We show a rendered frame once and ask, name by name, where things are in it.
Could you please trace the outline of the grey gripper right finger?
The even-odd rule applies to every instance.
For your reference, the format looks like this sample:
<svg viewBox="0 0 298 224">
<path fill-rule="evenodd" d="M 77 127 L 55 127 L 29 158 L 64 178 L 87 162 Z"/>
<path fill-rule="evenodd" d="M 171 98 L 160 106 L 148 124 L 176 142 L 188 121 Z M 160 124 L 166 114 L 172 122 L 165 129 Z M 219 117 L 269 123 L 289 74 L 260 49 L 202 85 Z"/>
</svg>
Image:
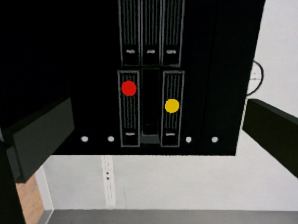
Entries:
<svg viewBox="0 0 298 224">
<path fill-rule="evenodd" d="M 298 117 L 247 98 L 241 129 L 298 179 Z"/>
</svg>

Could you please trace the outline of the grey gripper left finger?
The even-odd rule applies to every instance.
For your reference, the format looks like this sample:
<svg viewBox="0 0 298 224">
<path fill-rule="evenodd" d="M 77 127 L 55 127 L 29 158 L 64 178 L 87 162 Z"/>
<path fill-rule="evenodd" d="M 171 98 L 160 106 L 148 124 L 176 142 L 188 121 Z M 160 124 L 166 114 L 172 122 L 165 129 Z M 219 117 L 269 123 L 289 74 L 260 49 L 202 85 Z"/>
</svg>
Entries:
<svg viewBox="0 0 298 224">
<path fill-rule="evenodd" d="M 70 98 L 0 130 L 0 224 L 26 224 L 16 184 L 27 183 L 73 130 Z"/>
</svg>

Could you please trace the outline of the black rack frame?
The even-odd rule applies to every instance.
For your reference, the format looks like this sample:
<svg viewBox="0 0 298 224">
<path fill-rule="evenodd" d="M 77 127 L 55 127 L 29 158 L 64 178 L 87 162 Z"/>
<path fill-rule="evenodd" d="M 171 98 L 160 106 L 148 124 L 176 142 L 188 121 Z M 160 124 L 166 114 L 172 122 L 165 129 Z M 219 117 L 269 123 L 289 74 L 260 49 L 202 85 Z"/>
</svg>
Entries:
<svg viewBox="0 0 298 224">
<path fill-rule="evenodd" d="M 52 155 L 236 156 L 267 0 L 185 0 L 179 147 L 121 147 L 118 0 L 0 0 L 0 129 L 71 98 Z"/>
</svg>

